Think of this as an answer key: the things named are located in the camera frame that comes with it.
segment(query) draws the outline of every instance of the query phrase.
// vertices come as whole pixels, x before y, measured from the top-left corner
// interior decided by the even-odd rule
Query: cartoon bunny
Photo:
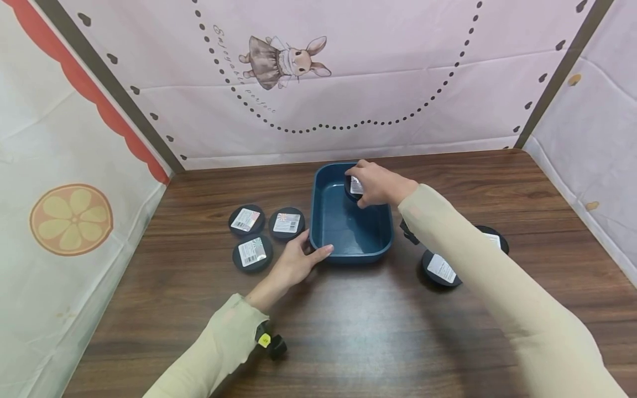
[[[243,72],[245,78],[257,78],[257,82],[266,90],[275,85],[279,89],[287,87],[287,82],[295,76],[305,75],[313,71],[319,76],[331,76],[332,72],[320,62],[312,62],[327,43],[327,37],[314,39],[306,50],[298,50],[283,44],[278,37],[266,38],[265,41],[250,37],[250,52],[239,55],[239,61],[252,66],[251,71]]]

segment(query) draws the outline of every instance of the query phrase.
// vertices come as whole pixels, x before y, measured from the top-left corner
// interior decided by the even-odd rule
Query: long sleeve shirt
[[[627,398],[586,326],[444,197],[420,185],[398,210],[414,235],[453,267],[496,319],[531,397]],[[145,398],[207,398],[247,359],[256,328],[266,319],[235,294]]]

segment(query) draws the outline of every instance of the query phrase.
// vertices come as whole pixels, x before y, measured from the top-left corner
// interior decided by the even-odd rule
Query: left hand
[[[332,254],[334,246],[327,245],[306,255],[305,253],[310,251],[309,236],[310,230],[305,230],[285,245],[285,250],[270,271],[268,278],[281,283],[285,288],[290,288],[307,278],[316,264]]]

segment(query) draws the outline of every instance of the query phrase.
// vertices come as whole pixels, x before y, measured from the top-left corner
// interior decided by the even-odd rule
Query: black object
[[[345,196],[351,199],[354,202],[358,202],[361,200],[361,194],[353,194],[350,192],[352,189],[352,176],[345,176]]]
[[[497,236],[499,238],[500,249],[502,249],[502,251],[505,254],[509,254],[509,244],[506,241],[505,237],[500,235],[500,233],[498,231],[496,231],[495,229],[493,229],[491,227],[486,227],[484,225],[476,225],[475,227],[478,230],[480,230],[480,232],[482,232],[482,233],[486,233],[486,234],[491,234],[491,235]],[[405,237],[409,239],[409,236],[407,235],[407,232],[405,232]],[[431,261],[433,260],[434,256],[435,256],[434,253],[432,253],[430,250],[426,250],[425,253],[422,255],[422,260],[420,261],[420,263],[422,264],[422,270],[424,271],[424,274],[427,276],[427,278],[429,278],[429,280],[431,280],[436,285],[439,285],[439,286],[442,286],[442,287],[456,287],[456,286],[460,285],[462,283],[462,281],[455,274],[454,270],[447,264],[446,261],[444,261],[443,264],[439,263],[440,266],[437,268],[438,273],[432,272],[432,271],[427,269],[429,267]]]
[[[278,220],[279,214],[282,214],[282,215],[293,214],[293,215],[300,216],[298,222],[288,221],[291,223],[291,224],[288,224],[290,226],[290,231],[293,231],[293,232],[275,231],[275,225],[276,225],[276,221]],[[269,229],[270,229],[271,237],[280,241],[288,242],[296,238],[297,236],[299,236],[303,231],[305,231],[305,217],[303,216],[303,213],[301,212],[301,210],[297,208],[282,208],[280,210],[277,210],[273,215],[270,216]]]
[[[259,213],[259,217],[257,218],[257,220],[255,220],[254,224],[252,224],[252,227],[250,228],[249,231],[244,231],[243,229],[232,227],[232,224],[236,220],[237,216],[241,213],[242,209],[248,209],[248,210],[256,211],[257,213]],[[230,214],[230,218],[228,219],[228,228],[230,228],[230,232],[232,232],[235,235],[246,236],[246,235],[258,234],[261,231],[263,231],[263,226],[265,225],[265,223],[266,223],[266,214],[263,212],[263,210],[261,210],[260,207],[258,207],[256,204],[244,204],[243,206],[234,210],[232,214]]]
[[[257,326],[257,332],[254,335],[254,341],[266,349],[271,360],[280,359],[287,351],[287,345],[281,335],[270,336],[269,322],[265,321]]]
[[[403,230],[403,235],[409,239],[414,245],[417,245],[420,243],[420,241],[418,240],[418,238],[416,238],[416,235],[414,235],[410,230],[409,227],[407,226],[407,223],[404,221],[404,219],[402,221],[400,221],[400,228]]]
[[[243,245],[244,243],[251,242],[257,238],[261,239],[261,245],[263,246],[263,252],[265,253],[266,258],[253,262],[244,267],[243,262],[241,261],[241,252],[240,252],[239,246]],[[263,235],[250,235],[243,238],[234,247],[233,263],[234,263],[234,266],[236,266],[237,269],[239,269],[239,271],[248,273],[248,274],[254,274],[254,273],[263,271],[265,268],[268,268],[268,266],[272,262],[273,254],[274,252],[272,250],[272,242],[270,242],[270,239],[268,239],[266,236],[263,236]]]

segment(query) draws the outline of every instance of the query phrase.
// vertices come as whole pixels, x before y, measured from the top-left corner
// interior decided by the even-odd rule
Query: table surface
[[[506,237],[510,257],[575,313],[637,397],[637,291],[533,160],[518,150],[378,159],[442,193],[474,224]],[[318,163],[193,171],[168,187],[65,397],[141,397],[235,293],[264,273],[233,265],[230,213],[256,203],[310,214]],[[260,348],[224,397],[526,396],[512,350],[465,285],[421,283],[424,252],[396,238],[372,266],[321,264],[272,310],[287,358]],[[275,256],[283,245],[275,243]]]

